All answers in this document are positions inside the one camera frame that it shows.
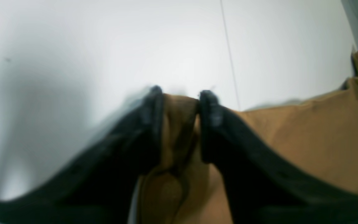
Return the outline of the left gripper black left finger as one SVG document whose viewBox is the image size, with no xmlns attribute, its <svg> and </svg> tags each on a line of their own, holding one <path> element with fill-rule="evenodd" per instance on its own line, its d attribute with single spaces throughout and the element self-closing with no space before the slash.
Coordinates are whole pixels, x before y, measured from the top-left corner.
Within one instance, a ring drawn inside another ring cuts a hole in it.
<svg viewBox="0 0 358 224">
<path fill-rule="evenodd" d="M 46 183 L 0 200 L 0 224 L 126 224 L 138 177 L 160 162 L 163 98 L 154 86 L 137 108 Z"/>
</svg>

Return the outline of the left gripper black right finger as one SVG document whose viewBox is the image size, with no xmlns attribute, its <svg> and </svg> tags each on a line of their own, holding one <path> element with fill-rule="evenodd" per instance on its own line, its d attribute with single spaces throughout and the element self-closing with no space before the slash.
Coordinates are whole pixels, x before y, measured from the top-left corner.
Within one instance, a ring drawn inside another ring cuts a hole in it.
<svg viewBox="0 0 358 224">
<path fill-rule="evenodd" d="M 212 91 L 199 112 L 202 159 L 222 174 L 235 224 L 358 224 L 358 195 L 285 161 Z"/>
</svg>

